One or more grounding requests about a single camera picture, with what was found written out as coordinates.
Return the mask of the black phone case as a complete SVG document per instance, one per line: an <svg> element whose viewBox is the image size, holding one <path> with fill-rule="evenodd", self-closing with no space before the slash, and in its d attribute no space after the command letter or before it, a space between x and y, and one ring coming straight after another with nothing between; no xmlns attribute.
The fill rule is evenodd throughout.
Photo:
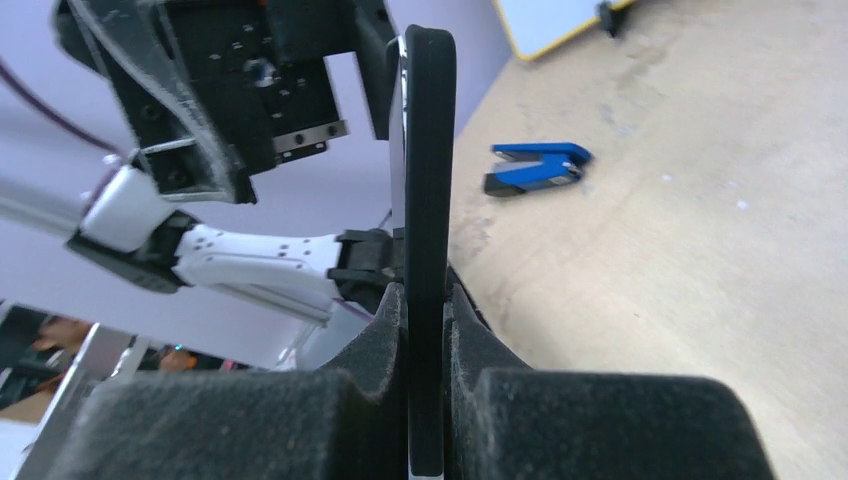
<svg viewBox="0 0 848 480"><path fill-rule="evenodd" d="M442 338L455 128L457 54L446 30L411 25L406 47L405 261L409 462L444 471Z"/></svg>

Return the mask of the yellow framed whiteboard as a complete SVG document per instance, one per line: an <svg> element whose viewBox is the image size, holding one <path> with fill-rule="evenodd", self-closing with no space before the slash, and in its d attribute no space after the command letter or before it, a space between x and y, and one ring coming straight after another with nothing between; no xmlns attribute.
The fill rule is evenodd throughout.
<svg viewBox="0 0 848 480"><path fill-rule="evenodd" d="M598 27L616 37L634 0L494 0L514 55L533 61Z"/></svg>

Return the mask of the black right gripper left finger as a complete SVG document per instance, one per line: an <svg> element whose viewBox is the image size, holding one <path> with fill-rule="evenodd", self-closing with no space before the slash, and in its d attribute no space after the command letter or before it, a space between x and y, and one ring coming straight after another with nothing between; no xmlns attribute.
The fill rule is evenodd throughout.
<svg viewBox="0 0 848 480"><path fill-rule="evenodd" d="M138 374L98 386L54 479L404 479L403 289L313 371Z"/></svg>

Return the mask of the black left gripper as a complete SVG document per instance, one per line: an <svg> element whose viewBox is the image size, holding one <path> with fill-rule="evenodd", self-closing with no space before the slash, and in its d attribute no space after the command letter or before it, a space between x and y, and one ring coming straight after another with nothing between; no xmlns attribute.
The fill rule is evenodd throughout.
<svg viewBox="0 0 848 480"><path fill-rule="evenodd" d="M60 1L54 28L110 83L130 164L169 202L254 204L254 175L345 136L332 55L357 58L374 136L389 138L397 32L382 0Z"/></svg>

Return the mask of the black smartphone white edge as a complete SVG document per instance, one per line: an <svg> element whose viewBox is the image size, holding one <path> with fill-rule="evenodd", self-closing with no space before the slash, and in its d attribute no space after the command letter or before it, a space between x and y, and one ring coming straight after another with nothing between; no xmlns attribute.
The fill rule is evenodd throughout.
<svg viewBox="0 0 848 480"><path fill-rule="evenodd" d="M389 44L389 59L395 61L393 98L389 118L389 160L392 231L405 226L406 198L406 43L399 35Z"/></svg>

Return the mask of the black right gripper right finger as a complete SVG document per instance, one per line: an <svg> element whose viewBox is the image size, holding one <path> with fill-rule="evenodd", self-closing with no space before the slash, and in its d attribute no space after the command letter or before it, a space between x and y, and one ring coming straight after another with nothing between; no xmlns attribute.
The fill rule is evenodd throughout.
<svg viewBox="0 0 848 480"><path fill-rule="evenodd" d="M708 378L536 370L461 288L445 316L449 479L770 479L748 412Z"/></svg>

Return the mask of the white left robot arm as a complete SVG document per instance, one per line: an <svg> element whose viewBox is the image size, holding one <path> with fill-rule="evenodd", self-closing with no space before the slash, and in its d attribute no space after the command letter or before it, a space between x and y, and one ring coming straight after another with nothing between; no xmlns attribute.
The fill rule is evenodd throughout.
<svg viewBox="0 0 848 480"><path fill-rule="evenodd" d="M353 53L374 135L389 136L402 43L381 1L60 1L63 49L107 80L136 141L75 207L3 181L1 215L147 290L200 286L322 325L374 311L387 234L228 232L184 207L253 204L251 179L324 152L348 129L325 60Z"/></svg>

